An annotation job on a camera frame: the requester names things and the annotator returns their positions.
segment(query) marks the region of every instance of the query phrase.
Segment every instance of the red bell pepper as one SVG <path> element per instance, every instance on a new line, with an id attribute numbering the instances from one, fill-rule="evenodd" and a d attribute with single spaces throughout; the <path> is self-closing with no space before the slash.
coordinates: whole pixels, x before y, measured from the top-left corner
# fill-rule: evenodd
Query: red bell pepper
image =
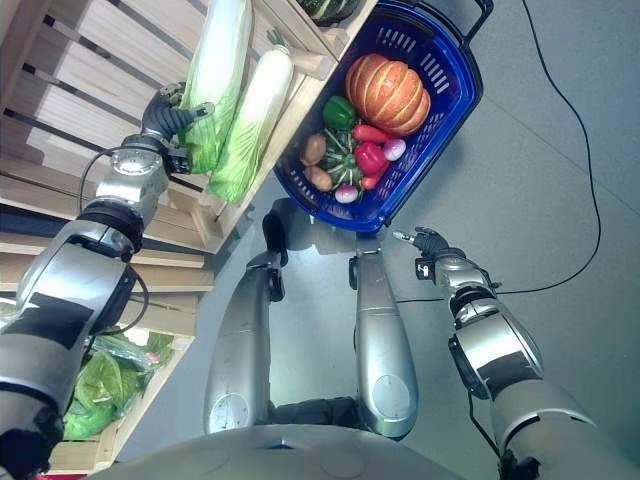
<path id="1" fill-rule="evenodd" d="M 391 136 L 371 125 L 356 125 L 353 129 L 353 138 L 359 142 L 385 143 L 391 139 Z"/>
<path id="2" fill-rule="evenodd" d="M 364 142 L 355 151 L 356 162 L 366 177 L 375 176 L 389 164 L 382 149 L 373 142 Z"/>
<path id="3" fill-rule="evenodd" d="M 373 190 L 374 188 L 376 188 L 376 185 L 384 175 L 384 172 L 386 172 L 387 168 L 389 168 L 389 163 L 390 162 L 387 162 L 387 164 L 382 168 L 382 170 L 376 173 L 373 177 L 363 177 L 360 180 L 360 186 L 365 190 Z"/>

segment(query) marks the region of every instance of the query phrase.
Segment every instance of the plastic basket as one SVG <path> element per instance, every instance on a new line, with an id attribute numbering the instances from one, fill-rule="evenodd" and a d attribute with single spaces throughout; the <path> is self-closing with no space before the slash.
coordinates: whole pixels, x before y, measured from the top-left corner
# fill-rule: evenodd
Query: plastic basket
<path id="1" fill-rule="evenodd" d="M 379 1 L 275 167 L 283 187 L 303 209 L 331 225 L 357 232 L 377 232 L 391 223 L 482 96 L 482 79 L 469 42 L 491 13 L 493 3 L 476 3 L 482 16 L 463 35 L 431 6 Z M 389 166 L 376 188 L 362 201 L 343 205 L 307 181 L 300 151 L 308 136 L 322 131 L 322 107 L 328 98 L 344 95 L 351 64 L 374 52 L 406 62 L 418 72 L 431 95 L 431 111 L 422 128 L 405 138 L 406 153 Z"/>

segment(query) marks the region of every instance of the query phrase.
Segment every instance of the orange pumpkin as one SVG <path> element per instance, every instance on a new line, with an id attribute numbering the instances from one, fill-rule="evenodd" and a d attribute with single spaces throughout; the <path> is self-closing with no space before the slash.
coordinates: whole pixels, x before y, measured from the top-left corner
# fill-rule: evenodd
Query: orange pumpkin
<path id="1" fill-rule="evenodd" d="M 418 74 L 406 63 L 376 53 L 351 65 L 345 89 L 362 118 L 398 137 L 417 131 L 431 108 L 431 97 Z"/>

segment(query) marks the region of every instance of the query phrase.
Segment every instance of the grey floor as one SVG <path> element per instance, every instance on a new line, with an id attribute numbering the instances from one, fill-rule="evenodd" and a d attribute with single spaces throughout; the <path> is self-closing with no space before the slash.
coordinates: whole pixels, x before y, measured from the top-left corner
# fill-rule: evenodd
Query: grey floor
<path id="1" fill-rule="evenodd" d="M 470 0 L 442 0 L 465 24 Z M 548 65 L 589 129 L 603 219 L 598 255 L 554 290 L 504 297 L 540 345 L 548 378 L 569 390 L 640 463 L 640 2 L 531 0 Z M 582 265 L 595 242 L 585 149 L 576 121 L 546 83 L 522 4 L 498 1 L 473 50 L 485 95 L 393 226 L 426 225 L 487 268 L 506 289 L 537 287 Z M 284 196 L 270 177 L 254 201 L 216 287 L 198 314 L 198 337 L 120 458 L 202 433 L 204 389 L 216 333 L 244 264 L 263 249 L 260 220 Z M 396 296 L 438 294 L 413 276 L 415 253 L 381 232 Z M 355 292 L 347 283 L 353 236 L 319 226 L 291 232 L 287 297 L 271 308 L 276 403 L 355 393 Z M 496 478 L 495 458 L 467 419 L 449 358 L 442 304 L 401 306 L 415 358 L 420 416 L 404 443 L 470 479 Z M 488 422 L 487 406 L 478 415 Z"/>

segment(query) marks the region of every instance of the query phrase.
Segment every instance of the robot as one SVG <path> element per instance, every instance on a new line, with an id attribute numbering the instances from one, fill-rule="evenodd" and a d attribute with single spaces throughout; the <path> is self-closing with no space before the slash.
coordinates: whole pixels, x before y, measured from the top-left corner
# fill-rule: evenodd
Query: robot
<path id="1" fill-rule="evenodd" d="M 141 133 L 113 149 L 96 198 L 20 283 L 20 316 L 0 331 L 1 479 L 31 478 L 48 468 L 85 340 L 120 317 L 138 279 L 129 260 L 141 248 L 168 175 L 190 170 L 186 149 L 172 138 L 212 107 L 179 110 L 182 88 L 156 94 Z M 459 478 L 398 442 L 416 419 L 417 382 L 374 236 L 358 236 L 349 265 L 358 291 L 358 398 L 271 404 L 269 304 L 284 297 L 287 263 L 277 212 L 265 217 L 263 231 L 267 249 L 247 265 L 219 332 L 204 418 L 209 435 L 92 478 Z M 470 395 L 490 402 L 502 479 L 640 478 L 578 403 L 544 378 L 540 351 L 497 298 L 485 270 L 433 230 L 394 236 L 418 248 L 416 275 L 445 297 L 454 331 L 449 350 Z"/>

